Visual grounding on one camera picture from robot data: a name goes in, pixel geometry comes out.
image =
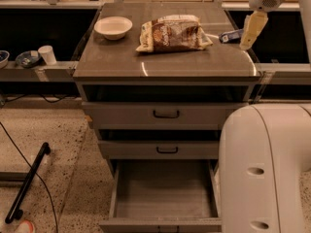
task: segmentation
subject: black rod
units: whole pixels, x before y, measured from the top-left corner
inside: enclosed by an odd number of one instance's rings
[[[51,152],[51,149],[49,147],[49,144],[48,143],[44,143],[42,144],[38,154],[37,154],[37,157],[35,159],[35,161],[33,162],[28,174],[27,174],[27,177],[25,178],[20,190],[19,190],[19,193],[17,195],[17,198],[16,200],[14,201],[7,217],[6,217],[6,223],[11,223],[15,218],[16,219],[20,219],[21,216],[22,216],[22,210],[19,209],[19,206],[24,198],[24,196],[26,195],[27,193],[27,190],[29,188],[29,186],[31,185],[31,182],[34,178],[34,176],[36,175],[37,173],[37,170],[40,166],[40,163],[43,159],[43,156],[45,154],[49,154]]]

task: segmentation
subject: drawer handle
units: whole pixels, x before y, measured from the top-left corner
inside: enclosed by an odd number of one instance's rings
[[[158,153],[177,153],[178,147],[175,147],[175,148],[159,148],[159,147],[156,147],[156,151]]]
[[[177,110],[175,114],[168,114],[168,113],[159,113],[154,110],[154,117],[155,118],[166,118],[166,119],[176,119],[180,115],[179,111]]]

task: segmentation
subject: speckled floor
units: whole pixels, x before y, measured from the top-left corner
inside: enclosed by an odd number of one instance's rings
[[[23,98],[0,109],[0,121],[30,162],[41,145],[49,143],[52,152],[44,157],[38,173],[52,195],[58,232],[102,232],[99,223],[108,217],[113,178],[88,128],[81,100],[50,104]],[[0,172],[29,169],[2,128],[0,163]],[[311,233],[311,172],[303,173],[300,179],[306,233]],[[18,220],[6,224],[5,217],[18,190],[17,184],[0,187],[0,233],[17,228]],[[22,219],[33,221],[37,233],[55,232],[50,198],[37,177],[20,208],[24,211]]]

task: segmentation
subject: cabinet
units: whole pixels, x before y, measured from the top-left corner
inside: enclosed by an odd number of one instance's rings
[[[196,15],[208,50],[142,54],[141,25]],[[260,75],[248,54],[217,39],[232,29],[214,3],[106,4],[99,18],[128,17],[119,41],[91,34],[74,79],[115,177],[104,232],[221,232],[213,160],[226,118],[248,103]]]

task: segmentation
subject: open drawer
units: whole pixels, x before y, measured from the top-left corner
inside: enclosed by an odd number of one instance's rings
[[[120,160],[109,219],[117,232],[222,232],[207,160]]]

